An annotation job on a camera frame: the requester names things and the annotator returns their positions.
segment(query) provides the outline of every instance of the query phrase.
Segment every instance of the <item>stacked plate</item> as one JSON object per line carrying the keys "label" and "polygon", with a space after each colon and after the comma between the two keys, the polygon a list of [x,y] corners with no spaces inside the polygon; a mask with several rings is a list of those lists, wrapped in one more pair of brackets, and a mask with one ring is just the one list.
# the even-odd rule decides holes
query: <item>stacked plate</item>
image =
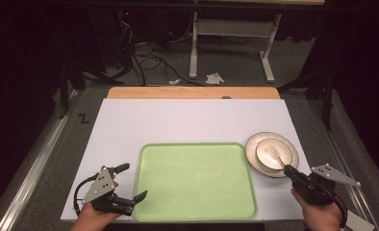
{"label": "stacked plate", "polygon": [[266,176],[286,176],[280,163],[273,159],[273,153],[277,153],[285,165],[298,166],[298,153],[294,146],[276,133],[262,132],[253,135],[246,143],[245,152],[250,165]]}

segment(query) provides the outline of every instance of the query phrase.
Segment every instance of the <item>gray carpet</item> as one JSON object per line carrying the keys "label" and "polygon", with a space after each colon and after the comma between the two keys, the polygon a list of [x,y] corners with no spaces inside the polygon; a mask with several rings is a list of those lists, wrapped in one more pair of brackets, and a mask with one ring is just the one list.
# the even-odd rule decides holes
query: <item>gray carpet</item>
{"label": "gray carpet", "polygon": [[[263,45],[259,40],[253,40],[246,44],[225,43],[214,50],[199,51],[198,78],[195,82],[205,84],[206,75],[218,72],[225,80],[220,86],[274,86],[279,87],[296,78],[305,58],[310,51],[311,42],[300,42],[297,44],[289,40],[276,41],[272,53],[269,56],[276,83],[270,85],[265,81],[262,67],[258,60],[256,46]],[[212,43],[204,43],[205,48],[214,46]],[[155,46],[156,54],[163,56],[169,64],[174,66],[177,73],[187,78],[189,73],[190,49],[188,47],[171,46],[168,50]],[[143,63],[150,68],[156,64]],[[175,73],[169,69],[165,76],[164,67],[158,65],[154,69],[144,71],[148,85],[165,85],[168,78],[175,79]],[[139,81],[137,75],[132,71],[120,78],[128,86],[137,86]],[[77,172],[80,161],[88,143],[91,129],[94,125],[100,104],[106,97],[110,86],[90,83],[76,107],[70,112],[57,144],[42,173],[35,191],[23,211],[14,230],[68,230],[69,222],[60,221],[63,205],[69,193],[73,178]],[[321,124],[316,118],[313,110],[315,102],[308,101],[301,90],[291,90],[282,97],[286,99],[290,110],[291,119],[297,134],[308,157],[311,166],[329,163],[337,167],[336,159],[331,155],[332,145],[329,138],[322,130]],[[338,97],[334,98],[332,110],[332,135],[336,137],[339,149],[346,159],[349,159],[352,173],[356,179],[363,183],[364,194],[369,203],[372,213],[379,224],[379,172],[370,160],[361,140],[356,135],[347,116],[344,114],[343,106]],[[80,114],[86,115],[85,120],[89,123],[81,123]],[[38,148],[30,152],[24,161],[12,183],[7,188],[0,200],[0,220],[15,196],[26,172],[32,165],[38,154]],[[348,209],[355,212],[357,208],[351,203],[351,195],[347,193],[345,186],[338,185],[337,192],[346,202]],[[225,230],[259,230],[259,225],[230,225]],[[207,228],[209,230],[222,229],[221,226],[132,226],[124,225],[120,230],[191,230]],[[265,230],[302,230],[301,221],[268,222]]]}

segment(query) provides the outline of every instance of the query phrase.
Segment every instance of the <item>tray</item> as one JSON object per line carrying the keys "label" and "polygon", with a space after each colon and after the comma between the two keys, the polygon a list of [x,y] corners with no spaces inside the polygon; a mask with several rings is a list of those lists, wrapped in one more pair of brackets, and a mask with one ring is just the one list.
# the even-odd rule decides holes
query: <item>tray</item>
{"label": "tray", "polygon": [[155,143],[140,153],[135,207],[141,221],[248,219],[257,203],[243,146]]}

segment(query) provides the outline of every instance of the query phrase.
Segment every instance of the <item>dark background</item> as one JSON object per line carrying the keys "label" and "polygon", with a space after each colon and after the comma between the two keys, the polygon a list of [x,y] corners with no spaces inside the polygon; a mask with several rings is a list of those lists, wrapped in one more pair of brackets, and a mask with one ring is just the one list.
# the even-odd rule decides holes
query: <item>dark background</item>
{"label": "dark background", "polygon": [[[143,13],[136,12],[141,20],[132,23],[143,36],[165,46],[168,25],[177,34],[188,26],[186,13],[145,12],[152,20],[143,20]],[[318,68],[342,40],[343,32],[350,32],[337,66],[335,89],[379,166],[379,1],[372,1],[370,8],[356,15],[326,18],[285,13],[277,39],[293,37],[298,42],[315,38],[325,22],[304,74]],[[63,60],[68,58],[58,52],[58,43],[72,58],[96,69],[103,67],[85,10],[52,9],[37,0],[0,1],[0,196],[54,110],[51,94],[59,85]]]}

